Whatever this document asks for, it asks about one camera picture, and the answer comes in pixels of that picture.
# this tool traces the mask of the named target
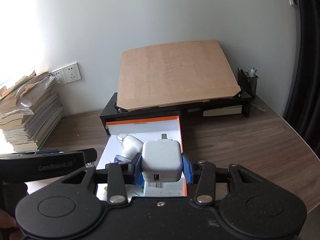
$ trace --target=black shelf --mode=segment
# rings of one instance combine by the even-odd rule
[[[103,109],[100,119],[102,124],[109,135],[107,122],[124,121],[124,120],[134,120],[134,119],[144,119],[144,118],[155,118],[155,117],[165,117],[178,115],[183,118],[189,112],[194,111],[206,111],[210,109],[216,109],[228,106],[242,106],[242,114],[245,117],[250,115],[250,105],[252,97],[245,91],[241,91],[239,94],[233,98],[221,98],[213,99],[205,102],[197,102],[190,104],[182,104],[175,106],[164,106],[164,107],[152,107],[134,110],[130,112],[120,112],[116,106],[117,93],[114,93],[106,107]]]

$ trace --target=electrical outlet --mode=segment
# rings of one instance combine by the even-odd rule
[[[68,83],[81,79],[81,74],[80,74],[80,70],[77,62],[70,66],[64,67],[63,71],[66,75],[66,79]]]
[[[67,84],[67,79],[64,74],[63,68],[51,72],[51,75],[55,77],[56,84],[58,86]]]
[[[292,7],[295,7],[295,8],[299,7],[298,0],[289,0],[289,3]]]

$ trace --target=wooden board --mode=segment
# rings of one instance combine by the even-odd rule
[[[117,105],[129,111],[240,92],[216,41],[185,41],[130,49],[121,54]]]

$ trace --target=wooden desk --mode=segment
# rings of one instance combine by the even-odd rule
[[[193,113],[181,119],[183,150],[192,161],[206,160],[227,168],[239,163],[295,193],[308,212],[320,203],[320,161],[299,135],[259,98],[251,117],[202,117]],[[99,112],[63,117],[43,146],[62,151],[94,147],[99,157],[108,141]],[[48,180],[29,183],[31,191]]]

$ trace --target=human hand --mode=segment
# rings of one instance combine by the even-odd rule
[[[0,209],[0,228],[12,228],[18,227],[16,220],[10,216],[7,212]],[[19,240],[23,237],[20,230],[14,231],[9,235],[9,240]]]

